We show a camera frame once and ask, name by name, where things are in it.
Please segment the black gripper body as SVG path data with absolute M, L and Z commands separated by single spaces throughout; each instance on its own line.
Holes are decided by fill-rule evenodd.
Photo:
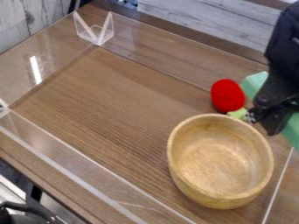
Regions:
M 279 14 L 264 56 L 268 75 L 247 111 L 252 123 L 299 98 L 299 3 L 291 3 Z

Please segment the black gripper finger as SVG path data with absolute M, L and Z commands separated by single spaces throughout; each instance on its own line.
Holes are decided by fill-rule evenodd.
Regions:
M 279 104 L 263 111 L 260 124 L 269 136 L 276 135 L 283 130 L 295 112 L 299 112 L 299 105 L 293 104 Z

